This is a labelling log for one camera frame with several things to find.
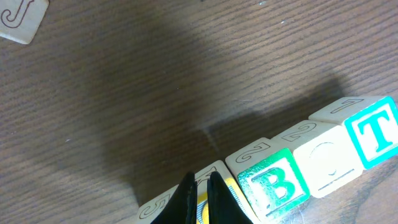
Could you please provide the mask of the green B block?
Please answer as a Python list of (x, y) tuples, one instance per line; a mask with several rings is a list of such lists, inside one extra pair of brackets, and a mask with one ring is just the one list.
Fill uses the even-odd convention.
[(262, 222), (274, 222), (310, 198), (291, 151), (277, 141), (260, 138), (225, 162)]

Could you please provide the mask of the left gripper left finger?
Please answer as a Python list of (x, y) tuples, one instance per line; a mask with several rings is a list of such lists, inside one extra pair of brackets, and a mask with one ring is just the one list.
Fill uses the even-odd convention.
[(197, 182), (187, 172), (161, 213), (151, 224), (196, 224)]

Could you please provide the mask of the blue T block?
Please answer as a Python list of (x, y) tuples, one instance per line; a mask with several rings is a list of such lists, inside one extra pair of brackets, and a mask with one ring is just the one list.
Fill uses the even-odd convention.
[(308, 118), (344, 127), (366, 170), (397, 155), (397, 106), (391, 96), (342, 97)]

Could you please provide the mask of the yellow O block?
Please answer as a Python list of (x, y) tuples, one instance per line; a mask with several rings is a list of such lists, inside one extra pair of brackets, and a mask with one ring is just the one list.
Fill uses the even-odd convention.
[(334, 192), (363, 173), (358, 153), (340, 125), (303, 120), (272, 139), (290, 149), (316, 198)]
[(208, 218), (208, 196), (207, 196), (207, 180), (210, 178), (210, 174), (212, 172), (218, 172), (225, 184), (228, 186), (229, 191), (234, 197), (237, 204), (240, 206), (241, 210), (245, 213), (245, 215), (253, 222), (260, 224), (258, 217), (252, 210), (249, 202), (246, 200), (242, 190), (239, 188), (239, 185), (236, 183), (233, 175), (230, 173), (226, 165), (223, 161), (217, 160), (212, 164), (206, 166), (202, 170), (198, 171), (195, 174), (195, 180), (197, 182), (197, 223), (209, 223)]

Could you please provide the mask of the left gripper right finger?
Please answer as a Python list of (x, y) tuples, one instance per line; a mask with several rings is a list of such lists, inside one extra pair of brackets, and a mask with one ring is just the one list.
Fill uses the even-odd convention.
[(209, 224), (252, 224), (219, 172), (212, 172), (207, 182)]

